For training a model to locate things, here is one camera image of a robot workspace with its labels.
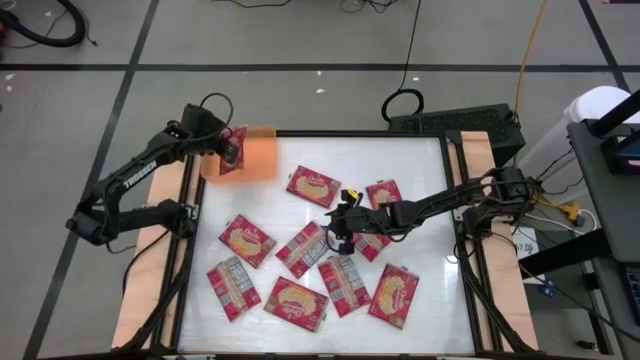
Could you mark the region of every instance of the orange object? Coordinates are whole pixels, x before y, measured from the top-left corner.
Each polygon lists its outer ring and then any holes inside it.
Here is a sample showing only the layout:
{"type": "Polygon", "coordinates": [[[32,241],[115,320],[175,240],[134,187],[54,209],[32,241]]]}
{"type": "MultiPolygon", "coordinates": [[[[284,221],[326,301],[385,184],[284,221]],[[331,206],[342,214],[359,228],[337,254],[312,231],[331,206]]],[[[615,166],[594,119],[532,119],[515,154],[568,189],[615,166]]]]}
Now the orange object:
{"type": "Polygon", "coordinates": [[[202,157],[200,173],[212,184],[239,184],[272,180],[278,176],[276,128],[256,126],[247,129],[244,140],[244,168],[220,175],[220,156],[202,157]]]}

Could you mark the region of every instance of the wooden board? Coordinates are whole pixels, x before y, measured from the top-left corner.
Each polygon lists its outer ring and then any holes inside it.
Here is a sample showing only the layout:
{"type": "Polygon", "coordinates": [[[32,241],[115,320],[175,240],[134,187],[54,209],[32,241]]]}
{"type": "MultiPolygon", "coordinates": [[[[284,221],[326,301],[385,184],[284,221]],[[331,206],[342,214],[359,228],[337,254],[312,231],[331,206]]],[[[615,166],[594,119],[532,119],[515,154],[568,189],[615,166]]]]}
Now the wooden board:
{"type": "MultiPolygon", "coordinates": [[[[469,176],[475,177],[484,174],[493,168],[493,156],[489,139],[484,132],[463,132],[463,149],[467,161],[469,176]]],[[[451,152],[451,163],[457,165],[455,151],[451,152]]],[[[177,200],[182,172],[184,165],[175,163],[159,168],[153,178],[151,190],[149,192],[149,203],[155,204],[167,198],[177,200]]],[[[453,167],[453,175],[456,181],[460,181],[459,169],[453,167]]],[[[193,176],[199,173],[199,165],[194,166],[193,176]]],[[[192,190],[196,181],[192,181],[192,190]]],[[[508,225],[494,224],[493,231],[511,237],[508,225]]],[[[143,229],[138,237],[138,250],[140,251],[157,238],[163,229],[159,226],[143,229]]],[[[123,298],[120,316],[113,340],[113,346],[121,346],[126,343],[147,319],[158,301],[164,267],[169,248],[169,236],[160,241],[153,249],[142,256],[132,267],[129,275],[127,291],[123,298]]],[[[522,339],[531,347],[537,348],[535,332],[531,313],[527,303],[520,269],[513,251],[513,247],[507,244],[504,239],[492,237],[484,240],[485,256],[491,280],[494,301],[496,306],[503,313],[507,321],[516,330],[522,339]]],[[[178,263],[181,261],[182,251],[178,252],[178,263]]],[[[490,349],[489,327],[486,312],[478,303],[478,312],[483,343],[487,344],[485,349],[490,349]]],[[[165,315],[165,327],[162,336],[163,344],[168,344],[171,325],[175,314],[174,306],[170,307],[165,315]]]]}
{"type": "MultiPolygon", "coordinates": [[[[488,170],[495,167],[489,137],[486,132],[463,132],[462,147],[467,162],[469,177],[479,177],[488,170]]],[[[455,148],[449,146],[453,178],[456,184],[461,181],[460,169],[457,168],[457,157],[455,148]]],[[[509,225],[494,223],[491,229],[494,233],[503,235],[511,239],[509,225]]],[[[533,321],[527,296],[524,291],[518,258],[513,246],[499,236],[492,236],[483,240],[483,247],[489,281],[496,307],[507,319],[513,329],[520,335],[522,340],[534,349],[538,348],[533,321]]],[[[492,349],[491,337],[489,336],[489,324],[487,313],[479,301],[476,301],[478,318],[481,327],[481,338],[485,349],[492,349]]],[[[509,344],[503,339],[505,350],[510,349],[509,344]]]]}

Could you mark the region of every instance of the white tabletop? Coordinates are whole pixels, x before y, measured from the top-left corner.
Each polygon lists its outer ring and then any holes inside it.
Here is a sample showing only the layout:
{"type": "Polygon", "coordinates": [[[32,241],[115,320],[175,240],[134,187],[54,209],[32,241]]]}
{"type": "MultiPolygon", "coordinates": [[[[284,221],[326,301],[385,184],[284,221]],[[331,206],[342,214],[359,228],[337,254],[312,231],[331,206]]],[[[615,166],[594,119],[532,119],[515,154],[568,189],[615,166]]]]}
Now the white tabletop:
{"type": "MultiPolygon", "coordinates": [[[[273,254],[309,221],[328,223],[326,209],[285,191],[298,165],[364,192],[378,180],[394,179],[405,200],[445,190],[440,142],[436,138],[278,138],[278,178],[245,185],[207,184],[182,321],[180,351],[340,354],[469,354],[473,342],[457,265],[450,264],[455,242],[451,215],[425,221],[402,243],[390,244],[373,263],[357,250],[352,259],[373,296],[385,264],[405,266],[420,282],[403,330],[367,314],[367,306],[342,319],[332,303],[316,333],[263,310],[278,276],[296,281],[273,254]],[[270,256],[254,269],[244,267],[262,303],[230,323],[206,273],[234,253],[218,236],[237,214],[275,239],[270,256]]],[[[336,196],[333,207],[338,203],[336,196]]],[[[362,205],[370,206],[368,199],[362,205]]],[[[335,255],[327,252],[320,261],[335,255]]],[[[298,284],[328,295],[317,266],[298,284]]]]}

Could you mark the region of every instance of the yellow connector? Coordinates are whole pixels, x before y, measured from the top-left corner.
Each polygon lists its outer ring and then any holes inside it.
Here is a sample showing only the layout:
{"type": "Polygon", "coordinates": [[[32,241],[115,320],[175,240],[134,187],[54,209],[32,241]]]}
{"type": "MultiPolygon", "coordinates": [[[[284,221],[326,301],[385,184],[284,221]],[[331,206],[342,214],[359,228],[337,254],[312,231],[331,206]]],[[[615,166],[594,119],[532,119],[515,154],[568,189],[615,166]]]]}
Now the yellow connector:
{"type": "Polygon", "coordinates": [[[576,222],[576,220],[578,219],[578,212],[580,211],[580,203],[575,202],[571,205],[556,205],[556,208],[558,208],[558,210],[565,213],[569,221],[576,222]]]}

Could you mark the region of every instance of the white cylinder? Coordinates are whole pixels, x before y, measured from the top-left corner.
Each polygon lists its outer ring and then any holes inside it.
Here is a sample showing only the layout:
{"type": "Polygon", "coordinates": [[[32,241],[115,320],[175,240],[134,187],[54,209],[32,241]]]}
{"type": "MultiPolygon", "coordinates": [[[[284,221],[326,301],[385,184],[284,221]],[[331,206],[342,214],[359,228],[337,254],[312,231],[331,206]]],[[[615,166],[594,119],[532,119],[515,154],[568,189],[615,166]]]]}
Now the white cylinder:
{"type": "MultiPolygon", "coordinates": [[[[537,178],[551,163],[571,149],[567,126],[572,122],[584,119],[600,119],[616,105],[629,97],[629,93],[612,87],[599,86],[582,94],[564,109],[563,116],[558,123],[540,140],[521,161],[518,166],[525,176],[537,178]]],[[[640,123],[640,114],[636,114],[626,121],[640,123]]],[[[569,154],[558,161],[542,178],[546,191],[562,192],[568,185],[574,184],[582,177],[582,171],[574,154],[569,154]]],[[[570,187],[560,195],[547,195],[554,203],[562,204],[571,201],[587,192],[586,185],[570,187]]]]}

